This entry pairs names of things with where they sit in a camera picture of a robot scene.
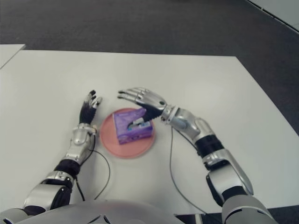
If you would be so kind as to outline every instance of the purple box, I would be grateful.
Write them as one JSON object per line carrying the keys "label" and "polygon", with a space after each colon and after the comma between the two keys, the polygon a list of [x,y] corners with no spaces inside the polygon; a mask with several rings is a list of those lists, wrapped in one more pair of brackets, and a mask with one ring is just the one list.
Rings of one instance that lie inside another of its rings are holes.
{"label": "purple box", "polygon": [[120,144],[152,136],[154,129],[152,123],[149,121],[139,124],[138,126],[128,128],[128,125],[132,121],[142,117],[145,112],[146,110],[144,108],[140,108],[133,111],[113,114],[116,136]]}

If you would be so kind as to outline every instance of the gray carpet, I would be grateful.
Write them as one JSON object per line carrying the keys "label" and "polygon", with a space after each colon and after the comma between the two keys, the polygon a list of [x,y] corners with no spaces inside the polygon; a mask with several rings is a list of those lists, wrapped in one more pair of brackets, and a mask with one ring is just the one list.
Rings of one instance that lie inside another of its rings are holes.
{"label": "gray carpet", "polygon": [[25,43],[27,49],[237,56],[299,133],[299,35],[245,0],[0,3],[0,43]]}

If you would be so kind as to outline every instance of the robotic hand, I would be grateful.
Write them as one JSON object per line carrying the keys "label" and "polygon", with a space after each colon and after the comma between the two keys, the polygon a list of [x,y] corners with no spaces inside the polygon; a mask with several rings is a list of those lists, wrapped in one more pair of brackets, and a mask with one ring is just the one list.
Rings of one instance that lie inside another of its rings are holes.
{"label": "robotic hand", "polygon": [[102,98],[96,98],[92,90],[85,98],[79,116],[79,124],[73,129],[70,148],[54,171],[36,185],[27,196],[23,209],[9,209],[0,214],[6,224],[14,224],[45,211],[56,209],[70,202],[74,180],[81,165],[91,154],[97,130],[91,122]]}
{"label": "robotic hand", "polygon": [[223,207],[223,223],[276,223],[263,204],[252,196],[253,188],[249,178],[206,121],[188,110],[168,105],[161,96],[145,88],[121,90],[118,98],[146,109],[145,115],[133,121],[133,125],[161,116],[162,121],[191,139],[209,170],[206,181],[214,200]]}

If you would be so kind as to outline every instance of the wire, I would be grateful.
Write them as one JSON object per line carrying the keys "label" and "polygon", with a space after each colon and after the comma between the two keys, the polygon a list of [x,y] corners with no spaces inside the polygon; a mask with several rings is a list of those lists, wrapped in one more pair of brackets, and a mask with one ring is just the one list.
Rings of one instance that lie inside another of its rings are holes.
{"label": "wire", "polygon": [[[105,186],[104,186],[103,189],[97,194],[97,196],[94,198],[94,200],[96,200],[96,199],[103,193],[103,191],[106,189],[106,187],[107,187],[107,185],[108,185],[108,183],[109,183],[109,181],[110,181],[110,177],[111,177],[111,168],[110,168],[110,164],[109,164],[108,160],[106,159],[106,157],[105,157],[102,153],[100,153],[100,152],[94,150],[94,147],[95,147],[95,141],[96,141],[96,139],[95,139],[95,136],[94,136],[93,149],[91,150],[91,152],[90,152],[90,154],[88,155],[88,157],[87,157],[87,158],[82,162],[82,164],[80,165],[80,167],[81,167],[81,166],[82,166],[82,165],[89,159],[89,157],[92,155],[93,152],[95,152],[95,153],[101,155],[101,156],[104,158],[104,160],[106,161],[107,165],[108,165],[108,170],[109,170],[108,179],[107,179],[107,181],[106,181]],[[77,178],[77,177],[75,177],[75,183],[76,183],[76,186],[77,186],[77,188],[78,188],[78,191],[79,191],[79,193],[80,193],[80,195],[81,195],[82,201],[85,201],[85,197],[84,197],[84,194],[83,194],[83,192],[82,192],[82,189],[81,189],[81,187],[80,187],[80,184],[79,184],[79,182],[78,182],[78,178]]]}
{"label": "wire", "polygon": [[[181,134],[186,140],[188,140],[181,132],[179,132],[178,130],[176,130],[179,134]],[[189,203],[191,204],[193,207],[197,208],[199,211],[203,212],[204,215],[209,216],[210,218],[214,219],[215,221],[217,221],[218,223],[222,224],[222,222],[220,222],[218,219],[216,219],[215,217],[207,214],[204,210],[202,210],[201,208],[199,208],[198,206],[196,206],[194,203],[192,203],[178,188],[173,174],[172,174],[172,169],[171,169],[171,161],[172,161],[172,145],[173,145],[173,127],[171,127],[171,146],[170,146],[170,159],[169,159],[169,170],[170,170],[170,175],[171,175],[171,180],[173,182],[174,187],[176,188],[176,190],[178,191],[178,193]]]}
{"label": "wire", "polygon": [[190,145],[192,145],[193,146],[193,148],[195,148],[195,150],[197,151],[197,148],[195,147],[195,145],[193,145],[193,143],[186,137],[186,136],[184,136],[180,131],[178,131],[177,129],[174,129],[174,130],[176,130],[180,135],[182,135],[183,137],[184,137],[184,139],[186,139],[189,143],[190,143]]}
{"label": "wire", "polygon": [[83,194],[83,192],[82,192],[82,189],[80,188],[80,185],[79,185],[79,183],[78,183],[78,178],[77,178],[77,177],[75,178],[75,183],[76,183],[76,186],[77,186],[77,188],[78,188],[78,191],[79,191],[79,193],[80,193],[80,195],[81,195],[82,201],[85,201],[85,197],[84,197],[84,194]]}
{"label": "wire", "polygon": [[106,187],[107,187],[107,185],[108,185],[108,183],[109,183],[109,181],[110,181],[111,168],[110,168],[110,164],[109,164],[108,160],[106,159],[106,157],[105,157],[102,153],[100,153],[100,152],[98,152],[98,151],[94,151],[94,152],[95,152],[95,153],[98,153],[99,155],[101,155],[101,156],[104,158],[104,160],[106,161],[106,163],[107,163],[107,165],[108,165],[108,170],[109,170],[108,179],[107,179],[107,181],[106,181],[106,184],[105,184],[105,186],[103,187],[103,189],[97,194],[97,196],[94,198],[94,200],[96,200],[96,199],[102,194],[102,192],[106,189]]}

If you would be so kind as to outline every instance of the pink dish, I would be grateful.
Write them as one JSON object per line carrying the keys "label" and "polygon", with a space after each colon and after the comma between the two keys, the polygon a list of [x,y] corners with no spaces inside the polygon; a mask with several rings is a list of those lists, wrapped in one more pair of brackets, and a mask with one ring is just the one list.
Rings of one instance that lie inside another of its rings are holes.
{"label": "pink dish", "polygon": [[[123,108],[115,112],[127,112],[135,110],[135,108]],[[121,157],[121,158],[134,158],[145,151],[147,151],[155,140],[155,127],[153,135],[149,138],[139,139],[137,141],[129,142],[126,144],[120,145],[117,137],[116,131],[113,121],[113,113],[111,113],[106,119],[103,121],[100,127],[100,140],[104,147],[113,155]]]}

